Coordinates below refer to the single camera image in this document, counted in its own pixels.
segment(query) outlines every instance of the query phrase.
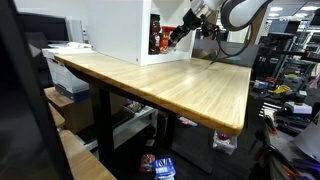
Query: black cable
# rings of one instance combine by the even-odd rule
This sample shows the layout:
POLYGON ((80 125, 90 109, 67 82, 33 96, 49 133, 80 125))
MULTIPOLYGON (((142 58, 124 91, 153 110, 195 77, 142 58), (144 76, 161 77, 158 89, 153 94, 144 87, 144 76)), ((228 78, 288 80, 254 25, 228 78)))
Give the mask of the black cable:
POLYGON ((218 46, 219 46, 219 50, 218 52, 220 53, 220 51, 222 51, 223 54, 227 55, 226 57, 223 57, 223 58, 219 58, 217 59, 219 53, 216 55, 216 57, 212 60, 212 62, 210 64, 213 64, 214 62, 217 62, 217 61, 220 61, 220 60, 223 60, 223 59, 227 59, 227 58, 230 58, 230 57, 233 57, 233 56, 238 56, 240 55, 241 53, 243 53, 243 51, 245 51, 247 49, 247 47, 249 46, 250 44, 250 41, 252 40, 252 37, 253 37, 253 26, 252 24, 250 24, 250 37, 249 37, 249 40, 245 43, 245 45, 242 47, 242 49, 235 53, 235 54, 228 54, 225 50, 222 49, 221 47, 221 40, 220 40, 220 32, 216 32, 216 39, 217 39, 217 43, 218 43, 218 46))

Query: white cardboard box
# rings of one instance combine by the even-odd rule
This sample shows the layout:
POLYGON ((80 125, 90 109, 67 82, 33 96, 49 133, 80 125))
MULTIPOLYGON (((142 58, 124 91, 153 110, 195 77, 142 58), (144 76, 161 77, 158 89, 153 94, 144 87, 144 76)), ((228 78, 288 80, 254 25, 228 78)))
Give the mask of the white cardboard box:
POLYGON ((89 84, 74 76, 61 62, 54 59, 56 54, 72 54, 72 53, 93 53, 90 48, 72 49, 42 49, 43 56, 47 58, 50 74, 56 90, 77 101, 78 96, 87 96, 89 94, 89 84))

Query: black table leg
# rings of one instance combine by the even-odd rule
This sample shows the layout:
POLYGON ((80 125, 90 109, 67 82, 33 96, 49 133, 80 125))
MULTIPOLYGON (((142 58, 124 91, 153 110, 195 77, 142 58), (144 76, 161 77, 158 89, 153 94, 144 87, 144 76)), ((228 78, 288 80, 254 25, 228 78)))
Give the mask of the black table leg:
POLYGON ((199 159, 199 157, 196 154, 188 152, 188 150, 173 142, 176 121, 177 114, 168 113, 168 122, 164 138, 164 145, 171 151, 173 151, 175 154, 190 162, 192 165, 196 166, 197 168, 201 169, 202 171, 208 174, 211 174, 212 167, 207 162, 204 162, 203 160, 199 159))
POLYGON ((100 162, 112 171, 114 163, 114 143, 110 93, 90 84, 93 117, 97 131, 100 162))

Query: plastic bin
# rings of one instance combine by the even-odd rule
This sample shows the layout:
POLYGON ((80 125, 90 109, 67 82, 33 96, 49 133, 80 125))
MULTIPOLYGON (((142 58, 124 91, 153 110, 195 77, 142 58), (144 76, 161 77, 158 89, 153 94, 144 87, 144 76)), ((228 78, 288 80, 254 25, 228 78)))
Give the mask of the plastic bin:
POLYGON ((237 148, 237 137, 231 137, 230 140, 230 143, 220 140, 218 138, 217 131, 215 131, 213 136, 212 147, 213 149, 232 155, 233 151, 237 148))

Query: workbench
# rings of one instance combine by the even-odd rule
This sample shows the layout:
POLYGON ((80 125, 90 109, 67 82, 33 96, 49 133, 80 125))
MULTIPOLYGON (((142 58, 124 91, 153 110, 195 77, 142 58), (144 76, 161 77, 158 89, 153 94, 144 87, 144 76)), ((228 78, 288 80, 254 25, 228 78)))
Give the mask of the workbench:
POLYGON ((168 112, 165 146, 198 166, 196 155, 172 144, 177 114, 231 136, 244 126, 251 68, 195 58, 137 66, 99 53, 55 60, 90 85, 100 161, 109 170, 114 161, 110 92, 168 112))

